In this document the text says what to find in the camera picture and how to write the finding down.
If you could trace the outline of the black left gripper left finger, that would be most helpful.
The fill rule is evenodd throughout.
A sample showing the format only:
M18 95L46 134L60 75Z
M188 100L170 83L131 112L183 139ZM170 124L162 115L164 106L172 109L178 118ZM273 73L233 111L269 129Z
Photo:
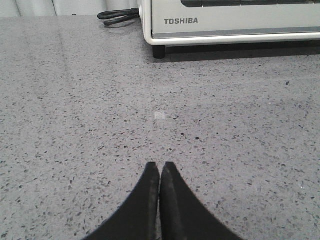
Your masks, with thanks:
M135 188L120 208L86 240L154 240L160 173L148 162Z

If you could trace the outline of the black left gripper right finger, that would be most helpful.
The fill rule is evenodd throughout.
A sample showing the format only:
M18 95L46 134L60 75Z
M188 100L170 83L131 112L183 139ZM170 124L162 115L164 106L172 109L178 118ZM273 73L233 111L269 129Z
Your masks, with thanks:
M164 240L240 239L197 199L173 162L162 170L159 208Z

